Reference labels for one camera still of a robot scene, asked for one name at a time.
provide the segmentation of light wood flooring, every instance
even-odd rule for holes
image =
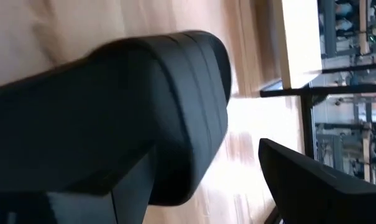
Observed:
[[[263,223],[274,204],[259,138],[301,149],[296,98],[255,98],[279,77],[267,0],[0,0],[0,85],[80,58],[110,40],[201,29],[227,46],[234,72],[229,132],[195,196],[149,207],[145,224]]]

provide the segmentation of wooden floor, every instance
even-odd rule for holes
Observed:
[[[201,29],[220,37],[234,72],[229,132],[195,196],[149,207],[145,224],[263,223],[273,207],[259,138],[301,149],[296,98],[254,98],[279,77],[267,0],[0,0],[0,85],[80,58],[110,40]]]

